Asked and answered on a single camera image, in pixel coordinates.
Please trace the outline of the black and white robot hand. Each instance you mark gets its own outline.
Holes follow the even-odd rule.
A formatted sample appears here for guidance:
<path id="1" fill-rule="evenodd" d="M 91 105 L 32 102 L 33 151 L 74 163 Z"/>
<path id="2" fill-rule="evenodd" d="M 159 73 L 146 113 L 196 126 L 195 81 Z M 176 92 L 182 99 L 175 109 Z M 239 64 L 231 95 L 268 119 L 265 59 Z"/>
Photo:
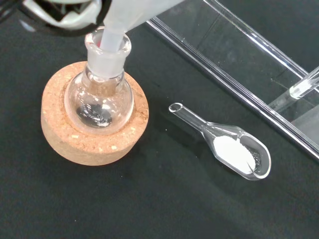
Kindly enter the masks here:
<path id="1" fill-rule="evenodd" d="M 19 11 L 30 32 L 77 37 L 95 30 L 104 20 L 110 0 L 2 0 L 1 23 Z"/>

